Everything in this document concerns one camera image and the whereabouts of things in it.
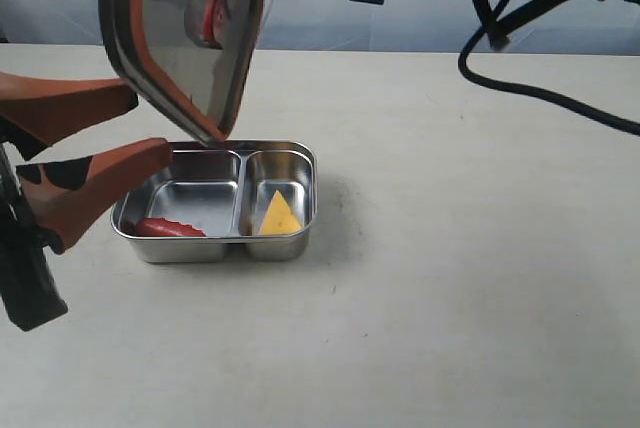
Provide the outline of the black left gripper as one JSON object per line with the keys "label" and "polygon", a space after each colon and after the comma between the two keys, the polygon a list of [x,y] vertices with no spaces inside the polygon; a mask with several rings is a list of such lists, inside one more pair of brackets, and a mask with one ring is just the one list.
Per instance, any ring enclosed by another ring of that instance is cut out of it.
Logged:
{"label": "black left gripper", "polygon": [[62,254],[171,160],[169,142],[149,138],[82,158],[18,165],[21,191],[1,152],[1,300],[14,325],[28,332],[68,312],[35,225],[52,251]]}

